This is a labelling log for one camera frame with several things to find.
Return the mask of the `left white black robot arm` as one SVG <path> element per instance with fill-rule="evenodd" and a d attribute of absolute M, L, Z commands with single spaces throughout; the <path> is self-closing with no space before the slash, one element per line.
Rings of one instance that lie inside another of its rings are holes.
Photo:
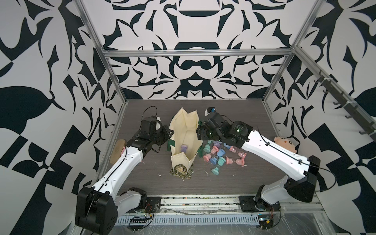
<path fill-rule="evenodd" d="M 139 130 L 122 148 L 119 159 L 110 170 L 90 188 L 82 188 L 77 195 L 75 225 L 94 234 L 107 235 L 119 216 L 146 207 L 146 192 L 130 188 L 118 192 L 132 170 L 142 162 L 154 145 L 161 146 L 173 135 L 157 116 L 143 118 Z"/>

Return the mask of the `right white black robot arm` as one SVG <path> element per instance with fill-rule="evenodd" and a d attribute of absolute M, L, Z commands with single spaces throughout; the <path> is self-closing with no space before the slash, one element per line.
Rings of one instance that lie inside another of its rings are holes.
<path fill-rule="evenodd" d="M 260 186 L 252 199 L 257 211 L 288 198 L 305 203 L 312 201 L 320 168 L 317 157 L 293 153 L 264 137 L 255 126 L 241 121 L 230 124 L 219 113 L 210 113 L 199 120 L 196 132 L 200 140 L 220 141 L 253 153 L 286 174 L 273 184 Z"/>

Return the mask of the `purple hourglass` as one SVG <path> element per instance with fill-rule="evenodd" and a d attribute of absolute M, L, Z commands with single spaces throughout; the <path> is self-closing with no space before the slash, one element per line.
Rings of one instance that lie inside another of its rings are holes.
<path fill-rule="evenodd" d="M 181 145 L 181 152 L 186 153 L 186 152 L 187 152 L 187 149 L 188 149 L 188 146 L 187 146 L 187 145 Z"/>

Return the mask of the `cream canvas tote bag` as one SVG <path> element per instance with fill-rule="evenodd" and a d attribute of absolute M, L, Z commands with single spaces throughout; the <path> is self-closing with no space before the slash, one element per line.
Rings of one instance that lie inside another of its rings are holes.
<path fill-rule="evenodd" d="M 202 156 L 202 140 L 197 138 L 196 130 L 199 116 L 196 111 L 188 113 L 181 108 L 172 118 L 169 129 L 174 134 L 167 142 L 167 149 L 171 152 L 170 174 L 183 179 L 191 179 L 193 163 L 197 156 Z M 187 152 L 181 152 L 181 145 L 187 145 Z"/>

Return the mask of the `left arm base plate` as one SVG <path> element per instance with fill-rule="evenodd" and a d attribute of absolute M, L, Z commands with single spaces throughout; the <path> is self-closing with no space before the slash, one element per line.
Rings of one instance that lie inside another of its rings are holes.
<path fill-rule="evenodd" d="M 162 198 L 159 196 L 145 197 L 141 200 L 140 207 L 146 213 L 158 212 L 161 207 Z"/>

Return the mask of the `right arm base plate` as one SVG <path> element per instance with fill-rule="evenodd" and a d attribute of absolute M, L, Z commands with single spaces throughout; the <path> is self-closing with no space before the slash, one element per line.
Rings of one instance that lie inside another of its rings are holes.
<path fill-rule="evenodd" d="M 243 212 L 279 212 L 280 203 L 268 204 L 256 196 L 239 196 L 240 209 Z"/>

